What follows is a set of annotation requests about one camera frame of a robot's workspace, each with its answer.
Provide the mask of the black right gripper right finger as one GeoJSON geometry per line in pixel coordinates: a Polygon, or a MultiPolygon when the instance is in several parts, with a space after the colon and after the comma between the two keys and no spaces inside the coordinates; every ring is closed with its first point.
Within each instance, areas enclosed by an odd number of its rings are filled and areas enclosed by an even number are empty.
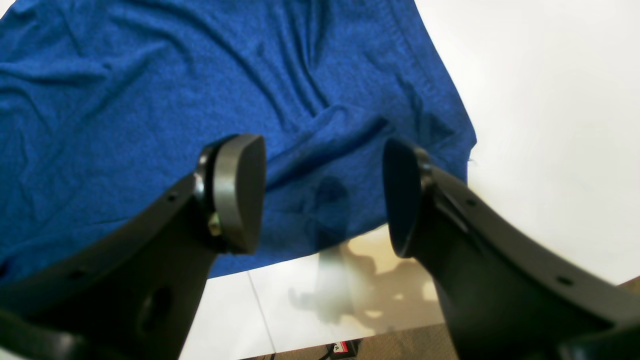
{"type": "Polygon", "coordinates": [[[460,360],[637,360],[639,296],[508,223],[427,152],[382,155],[391,246],[430,276],[460,360]]]}

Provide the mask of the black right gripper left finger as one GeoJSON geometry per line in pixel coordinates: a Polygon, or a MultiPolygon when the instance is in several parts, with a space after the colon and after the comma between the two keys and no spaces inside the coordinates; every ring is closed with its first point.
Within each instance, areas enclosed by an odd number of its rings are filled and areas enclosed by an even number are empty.
{"type": "Polygon", "coordinates": [[[205,146],[195,171],[100,241],[1,288],[1,350],[23,360],[176,360],[219,255],[258,248],[266,144],[205,146]]]}

